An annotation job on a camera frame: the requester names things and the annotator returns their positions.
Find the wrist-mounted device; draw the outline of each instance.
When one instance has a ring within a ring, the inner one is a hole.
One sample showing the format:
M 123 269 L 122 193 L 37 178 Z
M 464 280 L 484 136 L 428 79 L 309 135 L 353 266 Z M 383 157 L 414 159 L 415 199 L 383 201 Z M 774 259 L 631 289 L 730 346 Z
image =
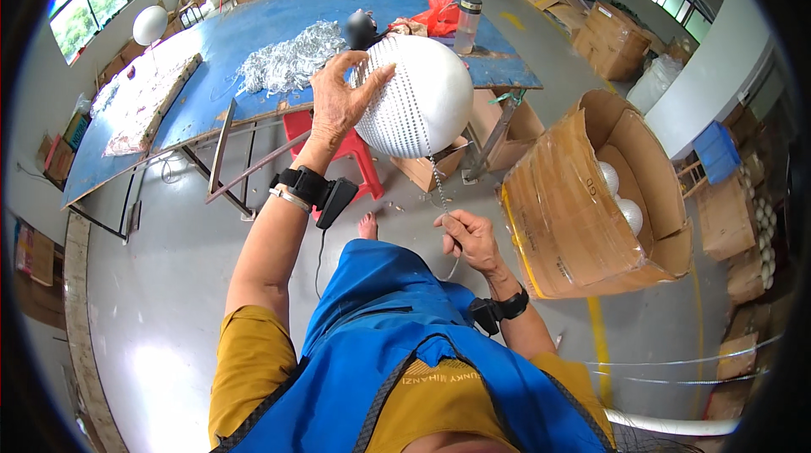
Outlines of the wrist-mounted device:
M 520 316 L 529 303 L 530 295 L 527 294 L 526 289 L 522 288 L 520 293 L 516 293 L 504 301 L 496 301 L 492 298 L 474 298 L 467 306 L 467 311 L 489 336 L 494 336 L 499 332 L 498 323 L 502 319 L 513 319 Z
M 270 182 L 273 190 L 278 184 L 287 186 L 290 195 L 300 198 L 321 212 L 316 226 L 327 229 L 358 194 L 358 186 L 343 176 L 336 181 L 328 181 L 306 166 L 298 170 L 288 168 L 276 174 Z

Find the blue apron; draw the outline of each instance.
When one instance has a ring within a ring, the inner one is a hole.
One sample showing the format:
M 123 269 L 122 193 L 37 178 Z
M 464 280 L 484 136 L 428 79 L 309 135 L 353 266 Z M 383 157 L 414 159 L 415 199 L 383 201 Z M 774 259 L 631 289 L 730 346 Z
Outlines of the blue apron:
M 346 244 L 308 326 L 296 370 L 215 451 L 365 451 L 386 398 L 417 359 L 476 369 L 504 435 L 521 451 L 612 450 L 566 388 L 473 328 L 461 285 L 415 253 Z

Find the white foam ball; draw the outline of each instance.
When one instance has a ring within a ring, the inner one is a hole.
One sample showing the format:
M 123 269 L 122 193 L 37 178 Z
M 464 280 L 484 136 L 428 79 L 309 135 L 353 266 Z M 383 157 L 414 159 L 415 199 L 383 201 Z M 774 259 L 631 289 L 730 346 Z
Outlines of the white foam ball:
M 163 36 L 168 22 L 169 16 L 160 6 L 144 8 L 132 24 L 132 37 L 138 44 L 150 45 Z
M 642 209 L 639 208 L 639 205 L 634 203 L 634 200 L 625 198 L 620 198 L 620 201 L 617 202 L 617 206 L 620 208 L 622 215 L 625 216 L 625 220 L 628 221 L 628 224 L 631 226 L 631 231 L 634 232 L 634 236 L 638 235 L 640 230 L 642 230 Z
M 616 195 L 616 192 L 620 190 L 620 176 L 616 174 L 616 170 L 611 164 L 605 161 L 598 161 L 598 164 L 600 165 L 600 171 L 603 172 L 603 179 L 608 185 L 608 190 L 611 191 L 612 195 Z
M 451 49 L 431 38 L 388 35 L 355 68 L 350 85 L 372 71 L 397 63 L 394 78 L 371 98 L 355 126 L 367 144 L 383 154 L 418 158 L 438 153 L 467 126 L 473 108 L 473 81 Z

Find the hand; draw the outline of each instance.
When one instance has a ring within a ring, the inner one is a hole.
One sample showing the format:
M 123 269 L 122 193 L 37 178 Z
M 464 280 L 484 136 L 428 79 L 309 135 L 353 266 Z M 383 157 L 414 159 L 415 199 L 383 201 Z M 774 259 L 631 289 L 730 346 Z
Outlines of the hand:
M 479 217 L 468 211 L 456 210 L 450 215 L 440 215 L 434 226 L 445 228 L 442 236 L 442 252 L 453 253 L 485 277 L 503 267 L 499 246 L 495 243 L 493 224 L 487 217 Z
M 350 50 L 337 54 L 310 78 L 313 93 L 313 120 L 310 140 L 323 140 L 337 146 L 369 105 L 371 96 L 394 76 L 395 64 L 374 70 L 363 85 L 350 87 L 344 74 L 350 66 L 369 59 L 369 54 Z

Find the bare foot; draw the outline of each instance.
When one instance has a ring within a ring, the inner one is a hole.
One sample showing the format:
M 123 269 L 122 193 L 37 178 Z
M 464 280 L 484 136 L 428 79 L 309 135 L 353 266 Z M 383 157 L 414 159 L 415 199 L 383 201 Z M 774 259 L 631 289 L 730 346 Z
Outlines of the bare foot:
M 374 212 L 369 212 L 360 220 L 358 234 L 367 240 L 377 240 L 377 217 Z

